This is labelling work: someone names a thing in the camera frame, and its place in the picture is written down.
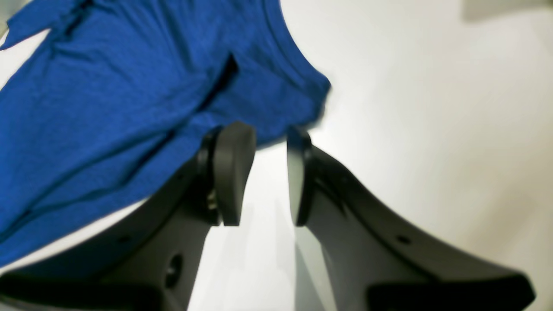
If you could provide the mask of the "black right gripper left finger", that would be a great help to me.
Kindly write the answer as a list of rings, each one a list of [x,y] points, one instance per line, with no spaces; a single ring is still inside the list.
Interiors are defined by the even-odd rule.
[[[210,228],[238,226],[255,129],[216,127],[138,209],[59,254],[1,277],[18,311],[185,311]]]

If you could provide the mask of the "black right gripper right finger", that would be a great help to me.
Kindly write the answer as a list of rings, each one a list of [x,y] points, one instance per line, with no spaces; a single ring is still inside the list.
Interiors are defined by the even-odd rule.
[[[303,129],[287,135],[293,223],[321,245],[340,311],[523,311],[529,277],[464,252],[393,212]]]

